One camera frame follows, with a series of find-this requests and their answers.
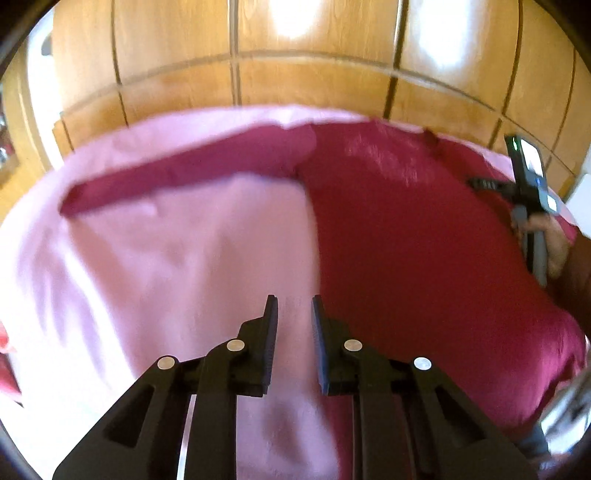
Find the phone screen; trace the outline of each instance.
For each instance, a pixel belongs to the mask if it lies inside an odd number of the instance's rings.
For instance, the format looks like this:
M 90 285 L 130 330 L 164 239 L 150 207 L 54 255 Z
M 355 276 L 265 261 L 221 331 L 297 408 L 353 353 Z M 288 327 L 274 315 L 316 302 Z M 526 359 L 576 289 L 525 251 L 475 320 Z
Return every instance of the phone screen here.
M 527 165 L 527 168 L 537 173 L 540 177 L 543 177 L 544 170 L 542 168 L 542 159 L 540 158 L 538 149 L 532 144 L 527 143 L 525 140 L 521 140 L 521 151 L 525 157 L 525 164 Z

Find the silver rivet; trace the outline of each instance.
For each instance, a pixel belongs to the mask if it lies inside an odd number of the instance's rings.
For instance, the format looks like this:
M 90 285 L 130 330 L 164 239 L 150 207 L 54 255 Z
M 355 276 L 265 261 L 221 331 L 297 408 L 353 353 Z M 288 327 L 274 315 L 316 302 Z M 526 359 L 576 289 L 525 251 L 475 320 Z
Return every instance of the silver rivet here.
M 432 366 L 431 361 L 423 356 L 416 357 L 413 363 L 419 370 L 429 370 Z
M 235 338 L 234 340 L 230 340 L 226 344 L 226 347 L 231 352 L 239 352 L 240 350 L 242 350 L 244 348 L 244 342 L 242 340 Z
M 158 368 L 160 370 L 168 370 L 174 367 L 175 363 L 176 362 L 174 361 L 174 358 L 172 358 L 171 356 L 164 356 L 160 360 L 158 360 Z
M 345 348 L 349 352 L 359 352 L 363 348 L 363 344 L 359 340 L 352 338 L 351 340 L 347 340 L 345 342 Z

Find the wood grain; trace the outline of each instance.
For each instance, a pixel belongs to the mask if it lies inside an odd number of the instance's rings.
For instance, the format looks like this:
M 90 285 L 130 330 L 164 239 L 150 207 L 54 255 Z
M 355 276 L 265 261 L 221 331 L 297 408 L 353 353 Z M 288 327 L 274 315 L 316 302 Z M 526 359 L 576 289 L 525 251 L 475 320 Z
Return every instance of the wood grain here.
M 125 86 L 121 95 L 129 123 L 164 112 L 232 104 L 228 62 L 164 73 Z
M 574 185 L 574 175 L 556 157 L 552 157 L 546 167 L 548 186 L 564 198 Z
M 484 106 L 399 79 L 390 120 L 487 145 L 498 115 Z
M 74 149 L 125 126 L 123 108 L 117 91 L 92 100 L 77 110 L 64 113 L 62 120 Z
M 225 0 L 115 0 L 123 83 L 160 67 L 230 52 Z
M 12 170 L 0 188 L 0 222 L 14 204 L 26 194 L 46 173 L 41 160 L 44 151 L 39 150 L 31 134 L 31 118 L 23 108 L 23 82 L 27 81 L 27 43 L 25 42 L 12 59 L 2 77 L 2 103 L 8 131 L 16 156 L 5 167 Z
M 60 0 L 51 42 L 65 110 L 117 83 L 111 44 L 112 0 Z
M 65 159 L 74 150 L 70 145 L 70 139 L 66 132 L 66 124 L 62 120 L 58 120 L 53 126 L 53 138 L 56 139 L 57 148 L 60 150 L 61 156 Z
M 542 155 L 542 161 L 544 165 L 547 165 L 550 161 L 550 150 L 540 143 L 540 140 L 533 137 L 529 133 L 525 132 L 519 125 L 515 125 L 509 120 L 503 120 L 501 123 L 501 129 L 496 135 L 495 142 L 493 143 L 492 149 L 495 152 L 507 155 L 507 146 L 505 144 L 505 135 L 522 135 L 532 145 L 538 147 L 540 154 Z
M 521 55 L 507 116 L 546 145 L 554 145 L 564 118 L 574 47 L 534 0 L 523 0 Z
M 516 0 L 410 0 L 401 68 L 501 109 L 517 48 Z
M 304 50 L 391 64 L 397 0 L 241 0 L 239 49 Z
M 245 60 L 242 103 L 300 103 L 381 116 L 389 76 L 334 61 Z
M 573 93 L 554 153 L 574 173 L 579 173 L 591 144 L 591 73 L 577 54 Z

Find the red fabric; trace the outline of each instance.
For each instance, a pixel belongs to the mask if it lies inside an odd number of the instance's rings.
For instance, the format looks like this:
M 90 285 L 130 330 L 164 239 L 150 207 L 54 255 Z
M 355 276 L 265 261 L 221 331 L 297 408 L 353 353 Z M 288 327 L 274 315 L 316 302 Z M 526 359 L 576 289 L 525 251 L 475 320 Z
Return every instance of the red fabric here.
M 528 433 L 584 365 L 584 337 L 527 272 L 509 205 L 465 185 L 501 176 L 468 147 L 382 122 L 269 129 L 76 186 L 61 211 L 235 171 L 299 179 L 316 214 L 327 313 L 391 358 L 431 358 L 509 437 Z
M 2 322 L 0 322 L 0 394 L 4 394 L 8 398 L 20 402 L 22 400 L 22 395 L 12 373 L 10 362 L 6 355 L 2 355 L 3 353 L 9 353 L 11 351 L 12 347 L 8 340 L 8 334 L 2 325 Z

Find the bed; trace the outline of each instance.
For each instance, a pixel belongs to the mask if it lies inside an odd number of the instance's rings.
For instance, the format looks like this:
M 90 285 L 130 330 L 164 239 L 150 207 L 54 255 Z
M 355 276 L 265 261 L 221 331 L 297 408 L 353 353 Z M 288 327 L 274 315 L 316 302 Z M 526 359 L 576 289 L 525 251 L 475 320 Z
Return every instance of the bed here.
M 263 159 L 274 169 L 302 155 L 293 160 L 302 162 L 297 180 L 237 169 L 60 216 L 75 184 L 198 153 L 212 142 L 225 145 L 262 125 L 282 126 L 287 135 L 304 132 L 305 139 L 309 130 L 314 134 L 310 151 L 300 151 L 305 141 L 296 148 L 286 140 L 274 150 L 276 158 Z M 370 137 L 382 143 L 367 142 Z M 389 156 L 390 145 L 409 150 Z M 232 161 L 256 158 L 246 148 Z M 220 154 L 212 161 L 229 160 Z M 427 165 L 427 174 L 418 174 L 413 162 Z M 77 149 L 0 228 L 0 319 L 17 352 L 24 406 L 9 403 L 7 430 L 35 470 L 51 478 L 155 359 L 204 355 L 259 316 L 267 294 L 275 294 L 280 324 L 273 380 L 263 400 L 239 400 L 238 477 L 347 478 L 348 406 L 321 397 L 316 380 L 310 300 L 320 292 L 329 314 L 347 320 L 364 341 L 393 358 L 429 356 L 509 437 L 527 434 L 556 388 L 584 367 L 584 336 L 527 274 L 508 227 L 508 206 L 476 197 L 461 182 L 467 173 L 510 178 L 511 163 L 418 127 L 300 106 L 172 113 Z M 410 202 L 409 195 L 423 200 Z M 447 202 L 470 206 L 446 210 Z M 384 220 L 384 212 L 396 222 Z M 572 221 L 564 208 L 563 225 L 571 232 Z M 410 232 L 424 241 L 408 242 Z M 383 250 L 365 248 L 368 239 Z M 462 242 L 477 248 L 466 255 L 456 247 L 435 253 Z M 413 257 L 411 244 L 426 253 Z M 441 261 L 435 275 L 427 275 L 430 255 Z M 508 296 L 513 287 L 518 297 Z M 428 304 L 430 297 L 439 300 Z M 486 302 L 499 298 L 505 303 Z M 459 309 L 460 302 L 468 307 Z M 419 320 L 408 318 L 409 311 L 419 312 Z M 531 388 L 523 388 L 524 381 Z

